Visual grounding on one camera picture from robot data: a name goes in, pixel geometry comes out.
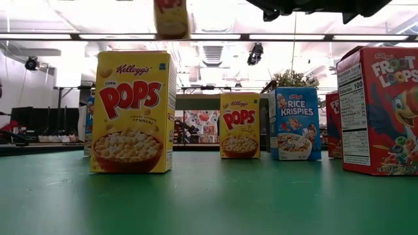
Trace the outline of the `yellow Corn Pops cereal box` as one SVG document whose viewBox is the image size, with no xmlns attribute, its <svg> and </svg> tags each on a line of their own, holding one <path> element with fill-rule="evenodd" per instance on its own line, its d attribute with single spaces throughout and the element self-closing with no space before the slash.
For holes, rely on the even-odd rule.
<svg viewBox="0 0 418 235">
<path fill-rule="evenodd" d="M 176 65 L 166 51 L 99 53 L 91 172 L 172 169 L 176 77 Z"/>
<path fill-rule="evenodd" d="M 220 95 L 219 149 L 222 159 L 260 157 L 258 93 Z"/>
<path fill-rule="evenodd" d="M 156 37 L 159 40 L 189 38 L 187 0 L 153 0 Z"/>
</svg>

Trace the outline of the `blue Rice Krispies cereal box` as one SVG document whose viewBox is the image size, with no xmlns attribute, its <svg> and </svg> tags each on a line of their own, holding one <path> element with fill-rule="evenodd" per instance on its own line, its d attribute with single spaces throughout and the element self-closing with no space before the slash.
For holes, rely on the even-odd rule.
<svg viewBox="0 0 418 235">
<path fill-rule="evenodd" d="M 87 99 L 86 106 L 86 124 L 85 124 L 85 138 L 84 138 L 84 156 L 91 156 L 91 138 L 93 130 L 93 113 L 94 113 L 94 96 Z"/>
<path fill-rule="evenodd" d="M 278 161 L 321 159 L 317 90 L 279 87 L 268 94 L 270 154 Z"/>
</svg>

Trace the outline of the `red Froot Loops cereal box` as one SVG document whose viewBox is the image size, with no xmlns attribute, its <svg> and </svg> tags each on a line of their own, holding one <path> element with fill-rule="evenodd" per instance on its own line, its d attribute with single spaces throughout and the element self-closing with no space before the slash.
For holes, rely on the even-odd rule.
<svg viewBox="0 0 418 235">
<path fill-rule="evenodd" d="M 342 158 L 342 128 L 339 94 L 337 91 L 326 94 L 327 144 L 330 158 Z"/>
<path fill-rule="evenodd" d="M 343 169 L 418 176 L 418 48 L 358 46 L 336 72 Z"/>
</svg>

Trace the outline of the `green table mat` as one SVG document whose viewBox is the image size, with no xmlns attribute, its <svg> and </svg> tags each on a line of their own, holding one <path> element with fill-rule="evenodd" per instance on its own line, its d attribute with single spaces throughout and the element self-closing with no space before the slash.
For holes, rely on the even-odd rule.
<svg viewBox="0 0 418 235">
<path fill-rule="evenodd" d="M 176 152 L 165 174 L 92 174 L 80 151 L 0 158 L 0 235 L 418 235 L 418 177 Z"/>
</svg>

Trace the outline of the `potted plant ribbed pot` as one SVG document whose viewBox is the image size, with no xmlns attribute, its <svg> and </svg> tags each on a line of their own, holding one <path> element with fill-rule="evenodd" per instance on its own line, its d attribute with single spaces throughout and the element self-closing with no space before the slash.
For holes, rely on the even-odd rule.
<svg viewBox="0 0 418 235">
<path fill-rule="evenodd" d="M 303 73 L 291 69 L 283 73 L 276 73 L 270 79 L 272 87 L 312 87 L 319 88 L 319 80 L 311 76 L 306 77 Z"/>
</svg>

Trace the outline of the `black partition panels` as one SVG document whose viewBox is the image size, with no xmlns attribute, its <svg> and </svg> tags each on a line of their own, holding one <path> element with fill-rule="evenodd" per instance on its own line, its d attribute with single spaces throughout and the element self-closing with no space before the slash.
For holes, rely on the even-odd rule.
<svg viewBox="0 0 418 235">
<path fill-rule="evenodd" d="M 12 108 L 11 121 L 29 136 L 52 136 L 78 132 L 78 108 Z"/>
</svg>

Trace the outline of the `black ceiling spotlight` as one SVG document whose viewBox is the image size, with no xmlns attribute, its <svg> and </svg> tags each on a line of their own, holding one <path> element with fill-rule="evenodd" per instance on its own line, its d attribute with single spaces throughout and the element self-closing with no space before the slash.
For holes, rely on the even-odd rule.
<svg viewBox="0 0 418 235">
<path fill-rule="evenodd" d="M 37 56 L 29 56 L 25 62 L 25 68 L 29 71 L 37 71 L 40 68 Z"/>
</svg>

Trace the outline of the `red object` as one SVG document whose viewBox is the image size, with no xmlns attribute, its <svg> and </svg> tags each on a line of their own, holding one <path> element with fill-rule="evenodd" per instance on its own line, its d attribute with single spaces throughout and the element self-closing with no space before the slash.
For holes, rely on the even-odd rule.
<svg viewBox="0 0 418 235">
<path fill-rule="evenodd" d="M 19 127 L 19 123 L 15 120 L 11 120 L 10 123 L 1 127 L 0 130 L 12 133 L 13 130 L 17 127 Z"/>
</svg>

